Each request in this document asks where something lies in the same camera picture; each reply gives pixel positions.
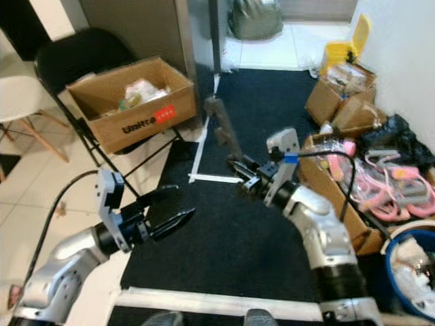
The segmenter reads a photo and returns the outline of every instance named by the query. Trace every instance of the red label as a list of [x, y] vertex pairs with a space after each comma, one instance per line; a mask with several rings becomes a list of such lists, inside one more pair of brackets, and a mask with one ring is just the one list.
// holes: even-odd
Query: red label
[[162, 124], [162, 123], [172, 119], [173, 117], [175, 117], [174, 104], [171, 104], [167, 107], [164, 107], [163, 109], [158, 110], [154, 114], [154, 117], [156, 118], [157, 124]]

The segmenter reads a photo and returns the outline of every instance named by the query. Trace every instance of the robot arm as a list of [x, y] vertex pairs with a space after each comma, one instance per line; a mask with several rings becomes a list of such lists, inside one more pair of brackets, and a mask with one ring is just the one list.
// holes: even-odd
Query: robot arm
[[144, 221], [145, 207], [165, 199], [176, 191], [168, 186], [139, 197], [121, 209], [124, 182], [119, 173], [99, 171], [97, 199], [102, 222], [68, 237], [51, 252], [42, 266], [24, 286], [10, 325], [62, 325], [86, 277], [118, 250], [128, 252], [148, 238], [160, 240], [184, 225], [194, 209], [176, 214], [162, 225], [150, 228]]
[[[207, 111], [215, 113], [219, 120], [228, 117], [220, 113], [225, 111], [221, 100], [210, 98], [207, 106]], [[220, 125], [222, 129], [230, 126], [230, 122], [220, 121]], [[297, 163], [292, 158], [297, 158], [294, 154], [299, 150], [296, 131], [293, 128], [282, 130], [266, 144], [272, 162], [263, 166], [239, 152], [229, 157], [231, 169], [244, 180], [239, 185], [239, 192], [262, 199], [267, 207], [277, 206], [300, 232], [327, 325], [382, 326], [377, 305], [367, 294], [349, 234], [337, 219], [334, 208], [326, 198], [291, 181]]]

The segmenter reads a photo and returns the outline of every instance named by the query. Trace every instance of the wooden chair leg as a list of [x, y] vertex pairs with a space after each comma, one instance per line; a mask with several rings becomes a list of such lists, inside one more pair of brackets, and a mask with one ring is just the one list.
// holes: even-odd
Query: wooden chair leg
[[38, 133], [38, 131], [36, 131], [35, 129], [33, 129], [31, 127], [31, 125], [24, 119], [19, 119], [18, 120], [23, 126], [24, 128], [31, 133], [32, 136], [34, 136], [42, 145], [44, 145], [45, 147], [47, 147], [50, 151], [52, 151], [53, 153], [55, 153], [62, 161], [64, 161], [65, 163], [68, 163], [68, 159], [66, 157], [64, 157], [64, 155], [62, 155], [61, 153], [59, 153], [57, 151], [57, 149], [55, 149], [49, 142], [47, 142], [44, 138], [42, 138], [42, 136]]
[[62, 126], [63, 128], [69, 129], [69, 126], [66, 123], [60, 121], [57, 117], [54, 117], [53, 115], [45, 112], [44, 110], [39, 110], [39, 113], [41, 115], [43, 115], [44, 117], [46, 117], [47, 119], [52, 120], [55, 124], [58, 124], [59, 126]]
[[7, 139], [9, 139], [10, 141], [14, 141], [11, 134], [7, 132], [7, 129], [5, 128], [5, 126], [3, 124], [0, 124], [0, 130], [4, 132]]
[[0, 163], [0, 182], [5, 182], [5, 181], [6, 181], [6, 175], [3, 171], [3, 167], [1, 166], [1, 163]]

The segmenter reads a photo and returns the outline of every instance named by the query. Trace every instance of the plastic bag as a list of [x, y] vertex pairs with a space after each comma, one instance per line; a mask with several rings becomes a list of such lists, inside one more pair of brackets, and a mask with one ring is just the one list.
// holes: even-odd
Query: plastic bag
[[414, 165], [425, 172], [435, 163], [435, 157], [427, 146], [420, 143], [408, 122], [395, 114], [388, 118], [380, 129], [363, 134], [358, 139], [358, 148], [364, 154], [369, 149], [397, 149], [400, 158], [392, 160], [396, 164]]
[[349, 63], [332, 66], [326, 79], [346, 97], [367, 91], [366, 75]]
[[435, 317], [435, 267], [423, 248], [414, 238], [409, 238], [393, 249], [391, 267], [394, 280], [414, 307]]
[[121, 102], [120, 109], [130, 109], [137, 105], [164, 97], [170, 92], [171, 90], [169, 88], [159, 90], [155, 88], [148, 80], [143, 78], [138, 79], [133, 84], [127, 85], [125, 90], [125, 100]]
[[283, 29], [278, 0], [234, 0], [229, 26], [238, 39], [267, 39]]

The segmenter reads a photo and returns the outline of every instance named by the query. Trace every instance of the yellow bucket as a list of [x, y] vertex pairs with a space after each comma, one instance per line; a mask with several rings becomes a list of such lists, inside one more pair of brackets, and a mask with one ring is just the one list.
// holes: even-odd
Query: yellow bucket
[[346, 62], [349, 51], [352, 51], [354, 57], [361, 55], [369, 33], [370, 24], [365, 15], [361, 15], [350, 42], [327, 43], [321, 60], [320, 75], [325, 75], [331, 66]]

